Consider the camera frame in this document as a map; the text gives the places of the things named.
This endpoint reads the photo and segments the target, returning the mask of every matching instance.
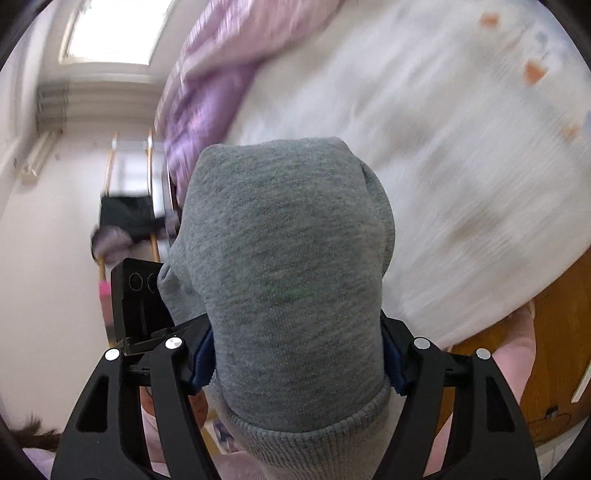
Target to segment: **pink blanket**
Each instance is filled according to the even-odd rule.
[[[182,207],[201,151],[223,141],[261,60],[326,25],[342,0],[211,0],[156,111]]]

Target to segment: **camera lens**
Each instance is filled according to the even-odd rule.
[[[158,291],[158,277],[156,277],[156,274],[154,273],[151,273],[148,277],[148,290],[152,293]]]
[[[144,279],[139,273],[132,273],[129,276],[129,288],[133,291],[140,291],[144,286]]]

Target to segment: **hair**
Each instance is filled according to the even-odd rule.
[[[55,452],[61,440],[61,433],[57,429],[44,430],[41,419],[31,415],[25,426],[18,430],[11,430],[12,436],[21,448],[39,448]]]

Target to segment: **screw head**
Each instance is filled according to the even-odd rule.
[[[120,354],[121,354],[121,352],[119,351],[119,349],[112,348],[111,350],[107,350],[105,352],[105,358],[109,362],[112,362],[113,360],[117,360],[119,358]]]
[[[169,350],[175,350],[183,344],[183,341],[179,337],[172,337],[166,340],[166,348]]]
[[[414,346],[419,350],[427,350],[431,346],[431,342],[426,338],[418,337],[414,339]]]
[[[488,360],[492,355],[491,355],[491,353],[486,348],[479,348],[476,351],[476,356],[480,360]]]

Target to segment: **white bedsheet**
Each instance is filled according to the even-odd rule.
[[[445,347],[591,244],[590,111],[589,69],[533,0],[347,0],[263,68],[228,141],[347,142],[394,212],[384,310]]]

